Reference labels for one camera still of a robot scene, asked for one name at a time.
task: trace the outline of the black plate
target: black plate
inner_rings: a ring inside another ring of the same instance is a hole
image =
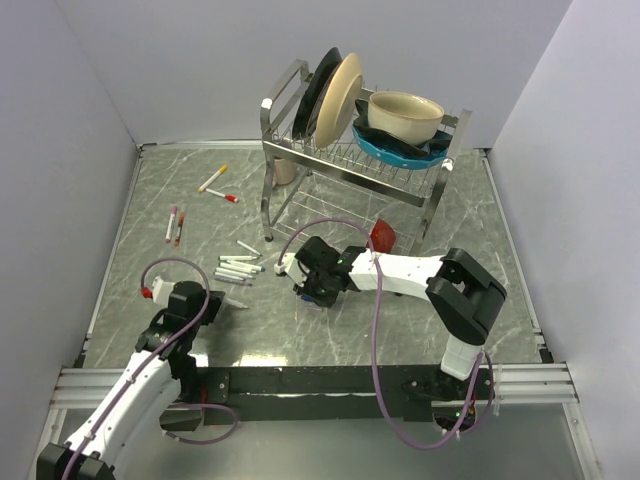
[[[294,140],[308,138],[316,131],[316,122],[318,121],[319,108],[314,108],[316,104],[321,104],[326,93],[326,87],[331,80],[334,72],[342,62],[342,56],[336,47],[329,50],[322,60],[316,71],[311,77],[309,87],[304,92],[300,100],[298,112],[293,120],[293,129],[291,136]]]
[[[438,130],[435,137],[424,144],[420,146],[409,145],[404,140],[399,139],[389,132],[369,126],[367,121],[369,102],[366,100],[356,100],[356,110],[358,110],[358,118],[353,121],[353,128],[356,129],[364,140],[371,145],[391,151],[409,160],[426,160],[432,158],[433,154],[449,148],[449,144],[451,143],[452,136]]]

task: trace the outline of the beige plate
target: beige plate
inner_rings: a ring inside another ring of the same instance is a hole
[[[333,75],[320,107],[316,125],[317,148],[328,147],[342,136],[349,126],[361,89],[360,59],[355,53],[350,53]]]

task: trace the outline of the plate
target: plate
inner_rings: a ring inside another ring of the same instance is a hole
[[[362,83],[360,59],[355,53],[350,53],[333,75],[320,107],[315,137],[317,148],[328,147],[347,129]]]
[[[393,167],[404,168],[407,170],[424,170],[426,168],[431,168],[438,165],[447,156],[447,149],[445,149],[437,152],[432,152],[427,158],[420,160],[405,158],[393,151],[380,148],[365,140],[360,135],[355,125],[352,125],[351,128],[353,129],[353,136],[356,139],[356,143],[364,153],[366,153],[370,157],[380,160],[381,162],[388,163]]]
[[[308,138],[315,132],[319,111],[316,105],[322,103],[323,94],[326,93],[329,81],[340,62],[342,62],[342,56],[336,47],[329,50],[320,60],[293,120],[291,135],[294,140]]]

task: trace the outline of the gray marble table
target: gray marble table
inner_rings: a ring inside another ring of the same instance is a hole
[[[244,254],[240,239],[263,253],[266,272],[253,287],[212,281],[250,306],[248,310],[225,307],[214,325],[200,330],[193,353],[199,365],[303,366],[366,365],[370,363],[370,329],[373,292],[341,294],[325,310],[310,309],[295,296],[288,279],[272,273],[283,241],[263,239],[259,199],[264,177],[261,150],[165,150],[143,153],[133,196],[126,213],[117,250],[108,273],[85,367],[123,367],[138,334],[146,328],[157,306],[138,290],[139,274],[160,257],[182,256],[213,274],[219,255]],[[215,188],[237,195],[240,203],[198,194],[198,186],[223,164],[229,169]],[[398,230],[417,227],[419,210],[382,200],[354,187],[345,187],[319,175],[305,182],[311,192],[291,204],[283,222],[293,227],[313,215],[333,215],[327,205],[343,205],[356,217],[383,218]],[[274,192],[282,202],[288,187]],[[171,206],[188,204],[181,245],[164,241]],[[313,212],[303,207],[311,207]],[[337,247],[363,244],[347,227],[315,227]],[[468,152],[456,162],[434,222],[427,234],[425,256],[461,247],[485,266],[508,291],[508,300],[491,331],[487,347],[498,363],[539,363],[531,317],[515,260],[506,237],[491,184],[480,153]],[[164,264],[153,270],[167,280],[196,280],[188,267]],[[385,294],[378,336],[382,364],[438,363],[447,331],[427,302]]]

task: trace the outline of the white wall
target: white wall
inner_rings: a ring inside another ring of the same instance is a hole
[[[540,323],[608,479],[638,478],[636,0],[574,0],[491,154]]]
[[[82,345],[135,147],[53,0],[0,4],[0,477]]]
[[[493,145],[570,0],[57,0],[138,143],[258,138],[296,57],[338,46],[371,87],[475,111]]]

